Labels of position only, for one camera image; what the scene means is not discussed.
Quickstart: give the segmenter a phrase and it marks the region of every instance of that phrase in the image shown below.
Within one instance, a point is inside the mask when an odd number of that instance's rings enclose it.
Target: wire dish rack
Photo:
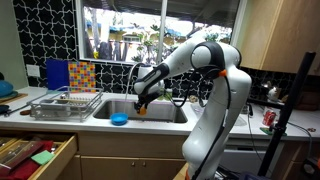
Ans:
[[[63,86],[29,102],[36,120],[83,122],[101,103],[102,89]]]

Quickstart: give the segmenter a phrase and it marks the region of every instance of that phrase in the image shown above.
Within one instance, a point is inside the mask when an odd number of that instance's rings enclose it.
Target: soda can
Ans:
[[[277,114],[273,111],[267,111],[266,114],[264,115],[262,124],[266,125],[266,126],[270,126],[274,119],[276,118]]]

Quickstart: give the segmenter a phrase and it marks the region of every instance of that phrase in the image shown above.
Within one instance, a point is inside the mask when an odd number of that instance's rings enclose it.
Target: kitchen counter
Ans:
[[[11,109],[19,108],[38,96],[47,92],[45,88],[26,87],[18,90],[20,93],[27,93],[28,96],[20,100],[9,103]],[[104,93],[102,101],[108,99],[124,99],[124,94]],[[137,99],[136,95],[128,95],[128,99]],[[191,103],[187,102],[182,111],[188,119],[185,124],[163,123],[163,122],[142,122],[128,121],[123,126],[114,126],[109,120],[101,120],[93,117],[93,112],[84,122],[79,121],[61,121],[61,120],[35,120],[29,116],[21,116],[18,112],[10,117],[0,116],[0,127],[10,129],[32,129],[32,130],[57,130],[57,131],[97,131],[97,132],[126,132],[126,133],[149,133],[149,134],[167,134],[167,135],[189,135],[198,121],[198,117],[191,108]],[[259,128],[264,127],[262,124],[263,109],[259,106],[253,107],[254,115],[250,117],[251,133],[255,139],[268,139],[271,136],[264,134]],[[243,126],[234,126],[230,132],[233,138],[250,138],[247,115],[239,116],[242,121],[246,122]],[[304,128],[315,128],[316,132],[310,132],[314,140],[320,140],[320,111],[307,112],[294,110],[291,114],[290,122]],[[286,133],[288,136],[282,139],[286,140],[308,140],[308,136],[301,130],[287,125]]]

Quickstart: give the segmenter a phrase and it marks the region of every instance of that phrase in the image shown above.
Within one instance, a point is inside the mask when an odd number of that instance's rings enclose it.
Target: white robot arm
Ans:
[[[187,175],[192,179],[213,179],[228,134],[247,101],[251,78],[237,68],[240,61],[240,52],[228,44],[189,39],[134,84],[139,113],[159,96],[148,90],[164,78],[194,68],[214,79],[206,108],[182,147],[189,163]]]

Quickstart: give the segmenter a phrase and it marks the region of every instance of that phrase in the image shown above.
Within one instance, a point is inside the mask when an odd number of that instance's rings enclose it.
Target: tile backsplash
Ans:
[[[47,87],[46,59],[77,61],[76,10],[73,0],[13,0],[17,27],[20,35],[22,54],[25,64],[39,65],[41,77],[28,76],[30,86]],[[127,64],[95,65],[96,86],[106,92],[125,93],[130,71]],[[271,81],[282,88],[281,96],[289,92],[295,74],[260,71],[241,68],[252,78],[251,97],[260,98],[266,90],[262,83]],[[183,97],[189,83],[190,72],[165,80],[167,88],[173,89],[173,95]],[[192,81],[190,93],[197,94],[200,75]],[[311,86],[319,86],[319,77],[309,77]],[[212,82],[204,86],[203,96],[208,97]],[[130,82],[129,93],[133,93]]]

